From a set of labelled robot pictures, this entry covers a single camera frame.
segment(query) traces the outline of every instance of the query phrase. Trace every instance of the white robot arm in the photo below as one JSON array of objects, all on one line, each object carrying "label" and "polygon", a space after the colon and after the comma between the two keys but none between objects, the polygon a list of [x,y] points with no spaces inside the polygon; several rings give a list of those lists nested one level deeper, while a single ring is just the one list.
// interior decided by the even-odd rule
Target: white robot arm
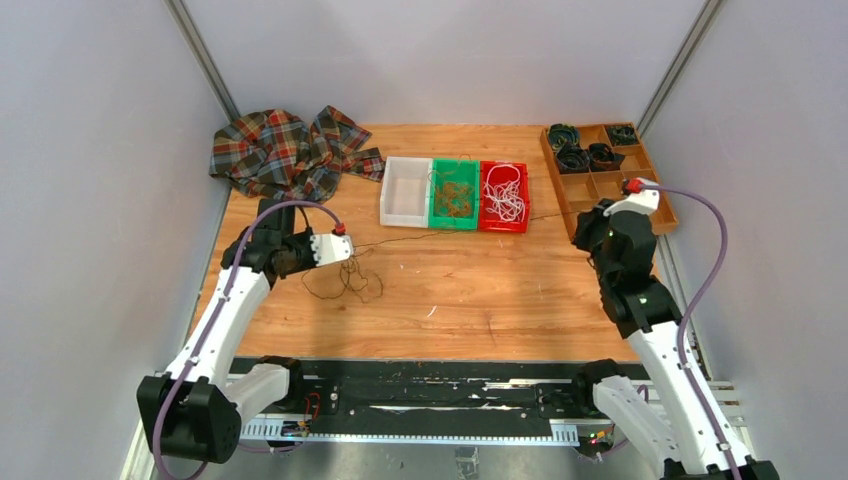
[{"label": "white robot arm", "polygon": [[304,203],[260,202],[254,224],[224,252],[214,295],[188,342],[162,375],[139,385],[139,411],[160,470],[162,455],[227,461],[244,423],[272,403],[303,398],[300,362],[289,358],[264,357],[236,382],[226,380],[247,325],[277,278],[353,255],[339,222],[329,234],[309,227],[293,233],[292,205]]},{"label": "white robot arm", "polygon": [[648,216],[658,208],[658,189],[644,179],[625,183],[625,199],[602,200],[580,214],[572,242],[590,252],[604,311],[639,355],[667,418],[644,402],[612,360],[584,366],[575,381],[579,397],[626,434],[657,478],[777,479],[771,462],[755,461],[736,436],[688,343],[683,343],[682,355],[679,351],[681,314],[651,275],[656,237]]}]

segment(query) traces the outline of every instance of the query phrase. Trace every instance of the plaid shirt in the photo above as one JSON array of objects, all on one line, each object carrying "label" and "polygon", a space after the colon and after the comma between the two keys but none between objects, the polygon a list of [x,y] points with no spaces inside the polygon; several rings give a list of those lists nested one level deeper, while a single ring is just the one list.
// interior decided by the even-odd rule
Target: plaid shirt
[{"label": "plaid shirt", "polygon": [[241,193],[323,203],[348,172],[383,178],[376,148],[358,151],[371,133],[331,106],[312,127],[284,110],[245,115],[215,133],[209,175],[226,178]]}]

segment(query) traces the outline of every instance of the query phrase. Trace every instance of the brown string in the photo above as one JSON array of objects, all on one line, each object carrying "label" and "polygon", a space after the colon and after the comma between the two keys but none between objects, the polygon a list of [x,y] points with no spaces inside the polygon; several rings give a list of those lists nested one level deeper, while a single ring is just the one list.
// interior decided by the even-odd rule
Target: brown string
[{"label": "brown string", "polygon": [[[550,214],[547,214],[547,215],[539,215],[539,216],[536,216],[536,217],[531,217],[530,221],[541,220],[543,218],[558,217],[560,215],[562,215],[562,214],[561,213],[550,213]],[[365,249],[365,250],[355,254],[350,259],[339,263],[338,277],[339,277],[339,281],[342,284],[342,289],[339,291],[339,293],[336,293],[336,294],[333,294],[333,295],[322,295],[320,293],[317,293],[313,289],[313,287],[310,287],[309,284],[306,283],[306,276],[309,275],[309,273],[312,272],[312,270],[314,270],[314,269],[307,270],[307,271],[303,272],[303,275],[300,276],[300,283],[303,284],[304,288],[306,288],[306,291],[309,292],[310,295],[312,295],[315,298],[321,299],[321,300],[334,300],[334,299],[337,299],[337,298],[341,298],[342,295],[344,295],[346,292],[351,292],[354,295],[356,295],[357,298],[359,298],[360,302],[370,303],[370,302],[372,302],[372,301],[383,296],[383,291],[384,291],[383,279],[382,279],[382,277],[380,277],[380,275],[377,272],[374,272],[373,270],[363,269],[362,266],[360,265],[359,259],[357,257],[364,257],[364,256],[368,256],[369,254],[374,253],[375,248],[380,246],[380,245],[383,245],[384,243],[402,242],[402,241],[406,241],[406,240],[420,240],[422,238],[427,238],[427,237],[435,237],[435,236],[439,236],[439,235],[456,235],[456,234],[459,234],[459,233],[466,233],[466,232],[462,232],[462,231],[458,231],[458,230],[445,231],[445,232],[433,232],[433,233],[425,233],[424,235],[418,235],[418,236],[415,236],[415,237],[387,238],[385,240],[380,240],[378,242],[363,243],[363,244],[360,244],[360,245],[356,245],[355,246],[356,249],[360,249],[360,248],[363,248],[363,247],[371,247],[371,248]],[[369,294],[370,290],[367,290],[369,285],[374,285],[376,293]]]},{"label": "brown string", "polygon": [[[452,180],[444,180],[448,175],[452,175],[459,171],[459,168],[451,172],[438,172],[433,170],[430,172],[430,183],[434,187],[433,197],[433,212],[439,217],[466,218],[473,213],[471,205],[471,196],[474,194],[474,187],[466,182],[454,182]],[[433,181],[432,175],[439,175],[442,179],[442,185]]]},{"label": "brown string", "polygon": [[[336,298],[340,298],[345,292],[351,292],[359,298],[359,301],[362,303],[369,303],[372,300],[376,300],[383,296],[383,279],[380,278],[376,272],[371,270],[364,270],[362,266],[359,264],[359,260],[356,257],[364,255],[368,253],[370,250],[362,252],[361,254],[354,255],[344,262],[339,263],[339,281],[341,281],[342,289],[339,293],[334,295],[321,295],[320,293],[315,292],[307,283],[306,276],[314,269],[307,270],[303,272],[303,275],[300,276],[300,283],[306,288],[313,297],[319,298],[321,300],[333,300]],[[369,294],[369,291],[365,290],[368,288],[368,285],[371,284],[372,280],[376,285],[376,293],[373,295]]]}]

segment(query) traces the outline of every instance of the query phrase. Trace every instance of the red connector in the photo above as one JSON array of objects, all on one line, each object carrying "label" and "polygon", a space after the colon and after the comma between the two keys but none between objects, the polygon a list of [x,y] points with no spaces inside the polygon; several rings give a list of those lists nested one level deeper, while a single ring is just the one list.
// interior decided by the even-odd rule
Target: red connector
[{"label": "red connector", "polygon": [[645,182],[639,178],[631,178],[624,184],[624,191],[627,193],[639,193],[642,191],[642,185],[644,184]]}]

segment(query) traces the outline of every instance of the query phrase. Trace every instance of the white wall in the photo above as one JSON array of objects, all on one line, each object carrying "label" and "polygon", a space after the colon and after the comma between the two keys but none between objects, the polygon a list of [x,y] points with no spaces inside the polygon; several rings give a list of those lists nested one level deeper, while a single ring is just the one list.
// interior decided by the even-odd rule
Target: white wall
[{"label": "white wall", "polygon": [[640,118],[703,0],[188,0],[242,112],[363,123]]},{"label": "white wall", "polygon": [[2,12],[0,476],[117,478],[205,272],[227,122],[162,1]]},{"label": "white wall", "polygon": [[[845,2],[727,2],[646,140],[667,184],[727,215],[698,330],[786,479],[845,476],[847,19]],[[674,205],[691,293],[718,230],[705,209]]]}]

